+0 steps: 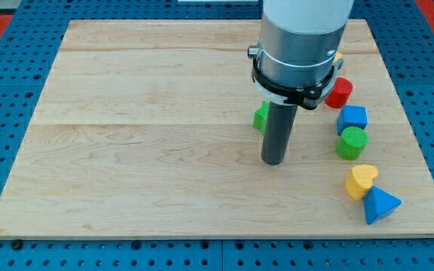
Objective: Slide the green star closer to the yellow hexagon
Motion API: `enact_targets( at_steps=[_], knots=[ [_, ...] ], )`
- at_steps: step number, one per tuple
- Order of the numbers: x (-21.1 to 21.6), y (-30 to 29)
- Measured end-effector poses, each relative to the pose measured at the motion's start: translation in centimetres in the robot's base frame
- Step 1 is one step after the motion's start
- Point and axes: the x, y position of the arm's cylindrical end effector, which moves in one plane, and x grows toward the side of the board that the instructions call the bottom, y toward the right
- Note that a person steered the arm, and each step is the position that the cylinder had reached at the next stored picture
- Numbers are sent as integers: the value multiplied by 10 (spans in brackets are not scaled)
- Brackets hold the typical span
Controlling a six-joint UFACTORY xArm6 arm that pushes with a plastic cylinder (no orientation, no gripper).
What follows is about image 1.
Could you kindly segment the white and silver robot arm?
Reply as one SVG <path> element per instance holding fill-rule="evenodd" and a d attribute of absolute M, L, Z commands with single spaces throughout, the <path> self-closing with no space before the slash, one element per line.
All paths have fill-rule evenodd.
<path fill-rule="evenodd" d="M 353 0 L 264 0 L 248 57 L 269 81 L 310 87 L 329 74 Z"/>

